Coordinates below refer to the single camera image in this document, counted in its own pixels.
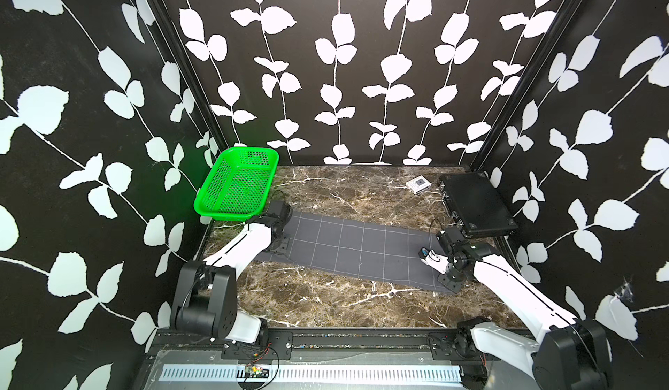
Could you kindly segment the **grey grid pillowcase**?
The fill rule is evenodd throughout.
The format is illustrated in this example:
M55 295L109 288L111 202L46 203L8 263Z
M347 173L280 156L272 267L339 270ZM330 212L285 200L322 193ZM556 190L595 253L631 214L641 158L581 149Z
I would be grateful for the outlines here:
M437 280L438 272L423 264L418 255L423 247L440 251L430 233L294 212L284 237L287 241L277 252L263 252L255 260L448 292Z

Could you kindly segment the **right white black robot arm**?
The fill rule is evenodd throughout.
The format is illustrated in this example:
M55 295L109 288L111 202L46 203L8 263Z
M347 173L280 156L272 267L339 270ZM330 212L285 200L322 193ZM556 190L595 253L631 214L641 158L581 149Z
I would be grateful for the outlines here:
M446 231L436 236L444 254L430 253L439 280L457 292L473 278L494 292L523 322L530 337L504 329L486 318L458 325L456 349L465 358L489 354L528 375L541 389L610 389L613 369L604 327L580 320L542 294L487 243L454 241Z

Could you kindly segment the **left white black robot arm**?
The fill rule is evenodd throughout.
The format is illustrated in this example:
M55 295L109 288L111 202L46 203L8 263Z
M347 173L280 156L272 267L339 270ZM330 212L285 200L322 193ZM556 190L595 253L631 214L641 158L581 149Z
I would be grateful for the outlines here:
M291 215L289 204L273 201L219 252L186 263L179 273L170 327L207 338L266 346L268 322L239 308L237 280L256 256L282 242Z

